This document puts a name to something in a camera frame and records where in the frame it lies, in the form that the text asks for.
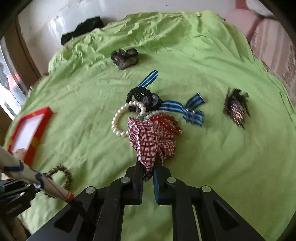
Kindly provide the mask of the red plaid scrunchie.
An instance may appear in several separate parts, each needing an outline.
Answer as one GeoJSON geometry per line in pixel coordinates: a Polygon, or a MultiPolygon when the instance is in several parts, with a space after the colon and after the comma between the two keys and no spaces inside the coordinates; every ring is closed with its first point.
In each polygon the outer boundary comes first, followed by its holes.
{"type": "Polygon", "coordinates": [[[148,181],[152,177],[157,155],[161,162],[174,157],[175,135],[156,121],[128,118],[127,127],[129,142],[137,152],[137,160],[144,166],[143,178],[148,181]]]}

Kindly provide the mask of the blue striped strap watch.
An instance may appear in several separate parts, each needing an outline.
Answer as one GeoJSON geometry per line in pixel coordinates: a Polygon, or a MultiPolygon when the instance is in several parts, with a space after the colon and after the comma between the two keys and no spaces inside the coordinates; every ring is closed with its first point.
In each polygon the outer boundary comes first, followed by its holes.
{"type": "Polygon", "coordinates": [[[197,93],[193,97],[191,97],[185,105],[182,105],[180,102],[173,100],[163,101],[159,105],[158,110],[180,113],[182,114],[185,121],[198,126],[203,126],[204,113],[201,110],[196,110],[196,108],[204,103],[205,101],[202,98],[201,94],[197,93]]]}

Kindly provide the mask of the white patterned pole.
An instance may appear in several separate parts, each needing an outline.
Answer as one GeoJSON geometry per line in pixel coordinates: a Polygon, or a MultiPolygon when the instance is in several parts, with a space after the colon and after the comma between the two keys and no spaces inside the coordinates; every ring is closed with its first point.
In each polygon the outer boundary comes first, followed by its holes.
{"type": "Polygon", "coordinates": [[[57,185],[44,174],[31,169],[28,165],[17,160],[12,154],[1,146],[1,171],[7,176],[32,183],[37,189],[67,203],[74,199],[74,194],[57,185]]]}

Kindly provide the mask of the red tray white inside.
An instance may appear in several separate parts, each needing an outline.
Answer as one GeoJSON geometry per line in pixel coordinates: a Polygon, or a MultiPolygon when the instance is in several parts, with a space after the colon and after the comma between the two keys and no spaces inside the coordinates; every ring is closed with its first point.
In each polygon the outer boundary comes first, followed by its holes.
{"type": "Polygon", "coordinates": [[[18,149],[24,149],[23,162],[31,167],[41,137],[52,115],[52,110],[45,107],[23,116],[9,140],[8,152],[12,154],[18,149]]]}

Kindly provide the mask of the green bed sheet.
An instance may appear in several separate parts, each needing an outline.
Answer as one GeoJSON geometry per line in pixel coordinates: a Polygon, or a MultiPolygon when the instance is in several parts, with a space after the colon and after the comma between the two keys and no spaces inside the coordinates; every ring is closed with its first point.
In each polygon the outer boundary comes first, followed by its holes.
{"type": "Polygon", "coordinates": [[[187,185],[212,187],[265,240],[279,239],[295,213],[295,109],[243,33],[213,11],[133,14],[60,49],[20,112],[54,113],[34,169],[66,166],[74,194],[123,176],[137,154],[112,132],[112,118],[153,70],[150,90],[161,99],[184,104],[199,93],[205,100],[203,126],[175,114],[182,134],[165,166],[187,185]],[[130,48],[138,63],[119,70],[110,54],[130,48]],[[223,113],[229,87],[249,95],[245,129],[223,113]]]}

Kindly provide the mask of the window with bars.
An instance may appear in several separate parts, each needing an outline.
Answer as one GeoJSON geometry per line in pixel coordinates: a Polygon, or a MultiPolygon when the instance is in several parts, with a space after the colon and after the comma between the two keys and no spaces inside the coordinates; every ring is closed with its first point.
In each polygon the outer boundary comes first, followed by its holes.
{"type": "Polygon", "coordinates": [[[28,97],[28,89],[20,78],[9,54],[4,37],[1,38],[1,107],[14,120],[28,97]]]}

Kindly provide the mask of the dark grey scrunchie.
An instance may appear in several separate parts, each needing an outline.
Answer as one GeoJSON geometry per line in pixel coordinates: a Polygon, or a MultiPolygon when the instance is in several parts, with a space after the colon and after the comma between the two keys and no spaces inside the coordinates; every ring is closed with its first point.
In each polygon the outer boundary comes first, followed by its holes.
{"type": "Polygon", "coordinates": [[[138,63],[138,51],[135,48],[118,49],[110,54],[112,62],[119,68],[119,70],[125,70],[130,66],[138,63]]]}

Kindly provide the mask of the black cloth on bed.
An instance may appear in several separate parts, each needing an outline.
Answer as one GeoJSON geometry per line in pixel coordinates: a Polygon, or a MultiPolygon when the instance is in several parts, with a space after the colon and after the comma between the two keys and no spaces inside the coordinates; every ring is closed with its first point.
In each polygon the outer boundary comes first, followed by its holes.
{"type": "Polygon", "coordinates": [[[80,23],[72,32],[63,34],[61,36],[60,44],[63,46],[67,42],[69,42],[72,38],[79,37],[81,35],[84,35],[86,33],[93,31],[96,28],[103,28],[103,27],[104,27],[104,23],[99,16],[96,16],[94,18],[89,18],[84,22],[80,23]]]}

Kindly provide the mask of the striped floral bedding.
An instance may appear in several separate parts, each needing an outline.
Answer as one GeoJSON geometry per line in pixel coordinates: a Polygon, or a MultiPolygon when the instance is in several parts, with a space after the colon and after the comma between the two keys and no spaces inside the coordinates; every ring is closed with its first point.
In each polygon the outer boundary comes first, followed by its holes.
{"type": "Polygon", "coordinates": [[[263,19],[254,31],[250,47],[267,72],[283,83],[295,105],[295,45],[280,22],[263,19]]]}

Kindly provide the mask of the pink pillow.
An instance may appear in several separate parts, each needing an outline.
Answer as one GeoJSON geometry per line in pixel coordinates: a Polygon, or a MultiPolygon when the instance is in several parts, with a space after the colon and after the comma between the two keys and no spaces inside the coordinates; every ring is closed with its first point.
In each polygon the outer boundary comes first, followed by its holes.
{"type": "Polygon", "coordinates": [[[248,42],[251,41],[256,27],[262,19],[261,15],[247,9],[234,9],[224,17],[226,22],[233,24],[243,33],[248,42]]]}

